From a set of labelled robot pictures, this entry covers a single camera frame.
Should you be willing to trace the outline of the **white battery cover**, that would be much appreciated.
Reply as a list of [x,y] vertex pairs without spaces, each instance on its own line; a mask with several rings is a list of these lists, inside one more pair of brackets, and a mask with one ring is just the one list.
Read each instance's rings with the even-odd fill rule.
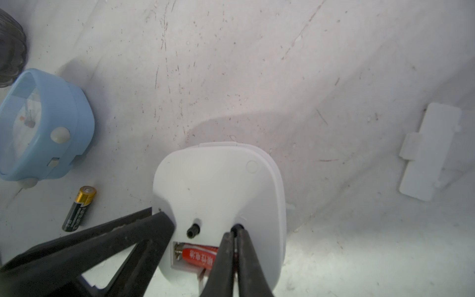
[[461,129],[461,108],[431,103],[418,132],[408,133],[399,156],[406,160],[399,192],[421,201],[430,201],[440,187],[440,174],[454,135]]

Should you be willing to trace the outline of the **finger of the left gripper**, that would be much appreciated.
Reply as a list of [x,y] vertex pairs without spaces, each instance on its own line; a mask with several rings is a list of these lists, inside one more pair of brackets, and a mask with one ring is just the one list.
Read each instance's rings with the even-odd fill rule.
[[[142,297],[175,231],[151,209],[36,245],[1,267],[3,297]],[[103,289],[83,273],[132,248]]]

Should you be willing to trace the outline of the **red battery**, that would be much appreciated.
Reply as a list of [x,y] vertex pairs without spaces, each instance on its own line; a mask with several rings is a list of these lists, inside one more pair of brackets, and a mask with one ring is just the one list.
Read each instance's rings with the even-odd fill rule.
[[177,260],[184,260],[186,263],[211,270],[218,248],[213,246],[192,245],[189,243],[177,243],[174,245],[174,254]]

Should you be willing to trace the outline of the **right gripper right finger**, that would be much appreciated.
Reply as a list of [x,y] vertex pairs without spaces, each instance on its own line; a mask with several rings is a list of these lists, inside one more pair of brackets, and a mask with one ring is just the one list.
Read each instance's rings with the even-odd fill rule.
[[272,297],[249,232],[235,225],[236,272],[240,297]]

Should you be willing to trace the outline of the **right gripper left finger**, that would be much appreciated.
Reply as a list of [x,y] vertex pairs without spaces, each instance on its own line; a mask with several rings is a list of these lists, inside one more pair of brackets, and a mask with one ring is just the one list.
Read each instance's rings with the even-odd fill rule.
[[201,297],[232,297],[235,282],[234,259],[235,237],[232,232],[228,232],[222,237],[218,254]]

